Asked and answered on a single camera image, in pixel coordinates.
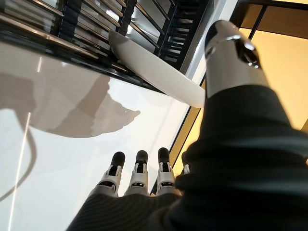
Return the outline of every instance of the white dish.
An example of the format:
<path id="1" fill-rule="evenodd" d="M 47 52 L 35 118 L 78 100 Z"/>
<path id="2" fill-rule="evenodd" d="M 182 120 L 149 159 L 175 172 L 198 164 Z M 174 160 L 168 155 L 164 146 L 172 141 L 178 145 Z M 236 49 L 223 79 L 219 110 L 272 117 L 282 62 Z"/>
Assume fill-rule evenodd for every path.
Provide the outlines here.
<path id="1" fill-rule="evenodd" d="M 109 44 L 125 66 L 165 94 L 190 106 L 204 107 L 205 90 L 145 48 L 112 30 Z"/>

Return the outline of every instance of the robotic finger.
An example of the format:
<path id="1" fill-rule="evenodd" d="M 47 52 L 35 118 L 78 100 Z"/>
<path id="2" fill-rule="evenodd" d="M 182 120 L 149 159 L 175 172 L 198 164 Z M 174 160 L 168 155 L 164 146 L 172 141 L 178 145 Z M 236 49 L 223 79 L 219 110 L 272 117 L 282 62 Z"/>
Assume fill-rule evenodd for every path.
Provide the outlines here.
<path id="1" fill-rule="evenodd" d="M 169 160 L 169 151 L 167 148 L 160 148 L 158 150 L 158 175 L 157 175 L 157 192 L 156 196 L 165 193 L 173 193 L 181 195 L 180 191 L 175 188 L 174 174 Z"/>
<path id="2" fill-rule="evenodd" d="M 118 197 L 117 191 L 121 181 L 121 173 L 124 162 L 124 153 L 115 153 L 112 157 L 108 170 L 104 173 L 100 182 L 90 192 L 89 196 L 93 194 L 105 194 L 112 197 Z"/>
<path id="3" fill-rule="evenodd" d="M 148 154 L 144 150 L 140 150 L 136 155 L 134 170 L 131 174 L 128 189 L 125 196 L 131 194 L 141 194 L 148 196 L 148 170 L 147 170 Z"/>

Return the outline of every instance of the robotic fingertip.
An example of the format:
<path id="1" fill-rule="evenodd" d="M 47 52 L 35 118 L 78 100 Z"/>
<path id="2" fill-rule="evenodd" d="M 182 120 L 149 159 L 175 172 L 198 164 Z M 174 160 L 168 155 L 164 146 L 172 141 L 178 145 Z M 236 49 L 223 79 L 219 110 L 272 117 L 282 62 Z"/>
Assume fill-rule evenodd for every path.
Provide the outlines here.
<path id="1" fill-rule="evenodd" d="M 148 162 L 148 154 L 147 154 L 146 151 L 140 150 L 140 151 L 137 152 L 136 163 L 138 163 L 139 161 L 143 161 L 145 164 L 147 164 L 147 162 Z"/>
<path id="2" fill-rule="evenodd" d="M 169 161 L 169 150 L 167 148 L 160 148 L 158 150 L 158 162 L 161 163 L 167 163 Z"/>
<path id="3" fill-rule="evenodd" d="M 121 166 L 121 168 L 123 168 L 124 162 L 125 162 L 125 154 L 123 152 L 116 152 L 112 157 L 110 165 Z"/>

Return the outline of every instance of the metal rack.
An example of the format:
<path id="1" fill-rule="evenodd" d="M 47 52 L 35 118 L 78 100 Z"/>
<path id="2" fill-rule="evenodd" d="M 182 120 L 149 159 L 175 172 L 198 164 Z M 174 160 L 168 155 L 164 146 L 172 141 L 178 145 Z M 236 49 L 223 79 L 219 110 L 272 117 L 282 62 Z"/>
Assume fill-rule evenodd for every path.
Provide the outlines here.
<path id="1" fill-rule="evenodd" d="M 108 31 L 182 66 L 207 0 L 0 0 L 0 39 L 157 90 L 112 54 Z"/>

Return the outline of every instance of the black fabric sleeve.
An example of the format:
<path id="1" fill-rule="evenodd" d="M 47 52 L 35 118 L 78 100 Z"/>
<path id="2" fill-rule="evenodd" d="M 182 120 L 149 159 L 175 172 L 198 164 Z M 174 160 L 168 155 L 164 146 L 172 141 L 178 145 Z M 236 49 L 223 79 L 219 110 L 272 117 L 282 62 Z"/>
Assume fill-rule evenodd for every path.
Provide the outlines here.
<path id="1" fill-rule="evenodd" d="M 308 137 L 291 128 L 274 91 L 257 85 L 206 100 L 199 139 L 177 177 L 184 196 L 148 230 L 308 230 Z"/>

